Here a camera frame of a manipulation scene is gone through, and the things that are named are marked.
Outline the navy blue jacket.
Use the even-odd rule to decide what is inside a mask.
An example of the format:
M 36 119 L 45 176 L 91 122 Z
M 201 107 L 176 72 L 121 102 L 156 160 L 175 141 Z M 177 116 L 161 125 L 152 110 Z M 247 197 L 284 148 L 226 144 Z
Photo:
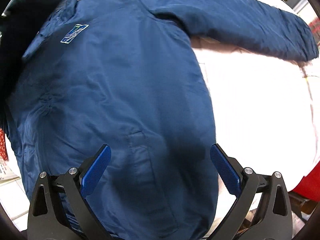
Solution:
M 257 0 L 20 0 L 1 40 L 1 128 L 27 197 L 103 145 L 111 163 L 88 203 L 120 239 L 200 239 L 218 174 L 212 92 L 198 37 L 309 62 L 308 25 Z

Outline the pink polka dot bedsheet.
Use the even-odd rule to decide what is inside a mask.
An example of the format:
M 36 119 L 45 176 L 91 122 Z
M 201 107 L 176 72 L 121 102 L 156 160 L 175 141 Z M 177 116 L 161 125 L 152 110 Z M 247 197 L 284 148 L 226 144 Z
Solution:
M 231 204 L 209 149 L 257 171 L 315 155 L 296 55 L 316 51 L 305 22 L 268 0 L 78 0 L 79 113 L 111 165 L 89 203 L 116 234 L 187 238 Z

